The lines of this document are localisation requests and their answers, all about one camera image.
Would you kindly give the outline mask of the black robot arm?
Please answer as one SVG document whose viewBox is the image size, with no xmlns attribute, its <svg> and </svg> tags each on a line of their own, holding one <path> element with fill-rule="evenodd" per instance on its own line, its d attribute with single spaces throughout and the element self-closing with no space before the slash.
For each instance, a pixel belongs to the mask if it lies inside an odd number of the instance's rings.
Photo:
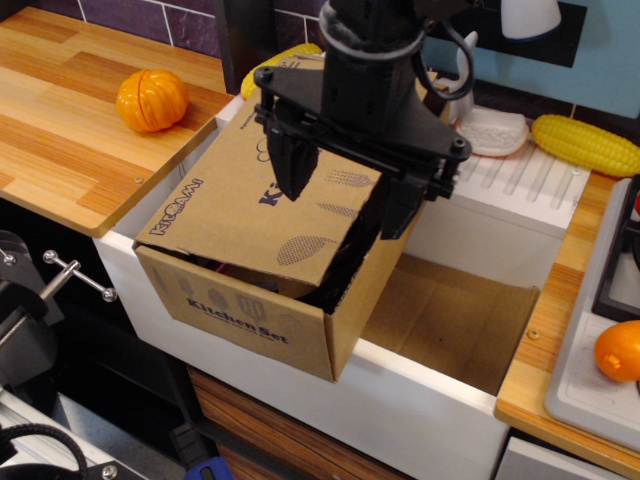
<svg viewBox="0 0 640 480">
<path fill-rule="evenodd" d="M 402 236 L 422 203 L 448 198 L 471 144 L 432 113 L 422 85 L 444 102 L 473 87 L 445 94 L 428 77 L 422 49 L 441 25 L 467 59 L 473 57 L 451 17 L 475 1 L 328 1 L 319 26 L 326 45 L 321 70 L 260 67 L 256 120 L 281 191 L 296 200 L 329 151 L 390 177 L 381 223 L 385 240 Z"/>
</svg>

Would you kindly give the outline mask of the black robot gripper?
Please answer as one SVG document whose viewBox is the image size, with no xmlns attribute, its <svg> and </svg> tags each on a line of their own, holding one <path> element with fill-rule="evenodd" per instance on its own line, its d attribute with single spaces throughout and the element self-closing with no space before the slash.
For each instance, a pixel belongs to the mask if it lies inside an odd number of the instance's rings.
<svg viewBox="0 0 640 480">
<path fill-rule="evenodd" d="M 266 67 L 255 73 L 272 168 L 284 195 L 296 201 L 325 150 L 394 179 L 381 222 L 381 239 L 398 240 L 424 198 L 452 195 L 468 140 L 443 123 L 419 97 L 429 77 L 425 38 L 383 51 L 327 43 L 321 70 Z"/>
</svg>

